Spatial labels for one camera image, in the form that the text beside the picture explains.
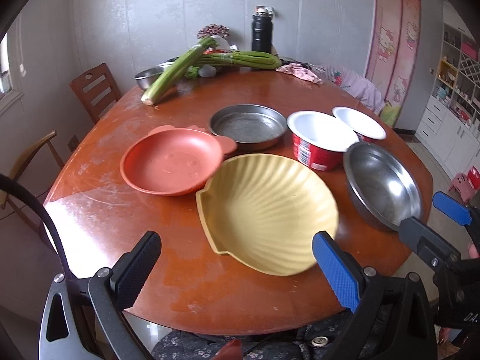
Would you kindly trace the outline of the steel bowl at table back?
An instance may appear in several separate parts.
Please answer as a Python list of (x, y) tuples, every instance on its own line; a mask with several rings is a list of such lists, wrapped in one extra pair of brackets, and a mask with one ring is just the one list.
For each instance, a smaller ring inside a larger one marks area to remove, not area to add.
[(160, 63), (155, 67), (151, 67), (139, 72), (134, 77), (134, 80), (136, 80), (138, 87), (145, 91), (149, 89), (151, 85), (172, 65), (173, 62)]

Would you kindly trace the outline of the large red instant-noodle bowl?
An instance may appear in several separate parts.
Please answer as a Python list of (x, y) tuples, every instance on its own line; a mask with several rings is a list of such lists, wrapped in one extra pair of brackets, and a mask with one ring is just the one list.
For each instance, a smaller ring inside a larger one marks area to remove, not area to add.
[(349, 147), (360, 141), (343, 121), (318, 111), (294, 112), (288, 116), (287, 126), (295, 159), (312, 170), (335, 169)]

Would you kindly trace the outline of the dark red flower bunch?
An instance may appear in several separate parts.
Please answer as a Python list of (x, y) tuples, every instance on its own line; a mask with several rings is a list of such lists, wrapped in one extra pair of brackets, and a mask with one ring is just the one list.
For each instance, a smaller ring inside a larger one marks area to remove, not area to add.
[(208, 24), (197, 32), (197, 38), (218, 36), (227, 39), (230, 36), (230, 29), (222, 24)]

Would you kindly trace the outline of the yellow shell-shaped plate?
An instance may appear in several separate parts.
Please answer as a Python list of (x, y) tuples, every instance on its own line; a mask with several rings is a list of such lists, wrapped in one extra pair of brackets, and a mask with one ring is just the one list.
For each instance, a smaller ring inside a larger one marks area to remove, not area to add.
[(310, 269), (313, 237), (338, 231), (338, 206), (326, 183), (279, 155), (230, 158), (195, 197), (212, 251), (266, 275)]

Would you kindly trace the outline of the steel pan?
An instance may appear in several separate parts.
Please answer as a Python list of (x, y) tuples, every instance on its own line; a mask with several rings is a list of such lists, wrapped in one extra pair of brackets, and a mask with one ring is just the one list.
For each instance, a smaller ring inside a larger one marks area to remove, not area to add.
[(236, 104), (217, 111), (209, 121), (214, 135), (233, 139), (242, 151), (260, 151), (277, 144), (287, 131), (278, 111), (257, 104)]

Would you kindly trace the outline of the small red instant-noodle bowl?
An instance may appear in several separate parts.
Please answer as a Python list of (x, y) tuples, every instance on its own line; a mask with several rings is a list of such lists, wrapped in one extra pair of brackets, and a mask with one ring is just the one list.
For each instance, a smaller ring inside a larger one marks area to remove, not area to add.
[(386, 131), (382, 125), (365, 113), (345, 106), (336, 106), (332, 113), (334, 117), (352, 128), (362, 141), (375, 142), (386, 139)]

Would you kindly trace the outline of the brown wooden chair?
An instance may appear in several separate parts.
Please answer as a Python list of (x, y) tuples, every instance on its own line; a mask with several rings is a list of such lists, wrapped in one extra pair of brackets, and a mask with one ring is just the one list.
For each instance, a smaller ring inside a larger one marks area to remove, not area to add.
[(120, 89), (106, 63), (83, 72), (69, 85), (94, 124), (100, 121), (112, 103), (121, 98)]

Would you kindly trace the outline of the white foam net fruit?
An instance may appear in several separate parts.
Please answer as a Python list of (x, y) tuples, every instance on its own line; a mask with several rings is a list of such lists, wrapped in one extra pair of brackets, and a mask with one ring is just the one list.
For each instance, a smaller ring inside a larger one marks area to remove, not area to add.
[(217, 74), (216, 68), (208, 64), (204, 64), (198, 70), (198, 75), (202, 78), (212, 78), (216, 74)]

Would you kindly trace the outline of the pink kids stool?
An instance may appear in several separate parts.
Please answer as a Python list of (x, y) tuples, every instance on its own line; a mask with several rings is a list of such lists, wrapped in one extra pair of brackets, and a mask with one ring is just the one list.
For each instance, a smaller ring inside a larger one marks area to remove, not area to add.
[(457, 173), (451, 180), (448, 191), (456, 190), (463, 203), (468, 203), (475, 194), (475, 190), (470, 183), (470, 179), (464, 173)]

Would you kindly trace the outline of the pink crumpled cloth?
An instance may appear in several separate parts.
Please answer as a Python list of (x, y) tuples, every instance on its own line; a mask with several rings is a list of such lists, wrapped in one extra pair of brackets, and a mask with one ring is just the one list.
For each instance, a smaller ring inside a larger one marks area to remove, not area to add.
[(292, 75), (300, 80), (311, 82), (318, 86), (323, 84), (323, 81), (314, 72), (306, 67), (303, 67), (300, 63), (287, 63), (276, 69), (277, 72), (281, 72), (287, 75)]

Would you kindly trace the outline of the black thermos bottle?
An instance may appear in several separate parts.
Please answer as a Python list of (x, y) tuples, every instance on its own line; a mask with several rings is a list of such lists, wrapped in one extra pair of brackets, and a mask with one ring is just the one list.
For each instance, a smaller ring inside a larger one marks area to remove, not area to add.
[(251, 50), (272, 53), (273, 10), (257, 6), (251, 22)]

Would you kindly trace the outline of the steel bowl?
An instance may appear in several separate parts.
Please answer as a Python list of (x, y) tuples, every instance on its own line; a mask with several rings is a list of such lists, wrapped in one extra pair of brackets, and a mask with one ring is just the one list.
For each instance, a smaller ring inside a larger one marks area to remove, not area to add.
[(138, 87), (145, 91), (149, 89), (151, 85), (172, 65), (173, 62), (160, 63), (155, 67), (151, 67), (139, 72), (134, 77), (134, 80), (136, 80)]
[(343, 155), (348, 193), (374, 228), (397, 232), (402, 220), (423, 214), (422, 194), (402, 163), (383, 147), (357, 142)]

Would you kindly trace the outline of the celery stalk front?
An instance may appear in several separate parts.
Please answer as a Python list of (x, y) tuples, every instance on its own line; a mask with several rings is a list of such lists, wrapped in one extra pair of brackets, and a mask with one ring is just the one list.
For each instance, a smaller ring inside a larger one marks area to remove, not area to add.
[(188, 68), (193, 66), (208, 48), (216, 46), (217, 42), (212, 36), (202, 38), (185, 54), (178, 57), (143, 93), (141, 96), (142, 103), (148, 106), (158, 104), (162, 96), (185, 75)]

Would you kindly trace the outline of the light wooden chair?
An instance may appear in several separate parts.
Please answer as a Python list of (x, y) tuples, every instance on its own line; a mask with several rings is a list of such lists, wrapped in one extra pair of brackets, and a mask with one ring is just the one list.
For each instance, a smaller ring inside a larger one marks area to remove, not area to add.
[[(20, 182), (24, 178), (25, 174), (30, 173), (29, 168), (36, 165), (37, 161), (35, 158), (42, 150), (49, 150), (53, 160), (58, 166), (58, 169), (62, 170), (65, 162), (52, 143), (52, 140), (56, 138), (57, 135), (57, 131), (53, 130), (25, 149), (14, 162), (12, 168), (8, 172), (8, 177), (15, 182)], [(13, 198), (10, 193), (1, 192), (1, 210), (3, 211), (9, 207), (24, 224), (26, 224), (35, 233), (39, 234), (40, 225), (31, 219), (26, 212), (24, 212), (24, 208), (20, 206), (18, 201), (19, 200), (17, 198)]]

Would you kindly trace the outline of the orange bear-shaped plate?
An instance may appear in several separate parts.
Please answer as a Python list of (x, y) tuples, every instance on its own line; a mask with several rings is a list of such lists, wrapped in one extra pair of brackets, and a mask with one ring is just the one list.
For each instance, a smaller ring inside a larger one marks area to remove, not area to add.
[(197, 191), (238, 148), (227, 136), (197, 126), (163, 125), (133, 144), (120, 160), (120, 174), (133, 189), (156, 196)]

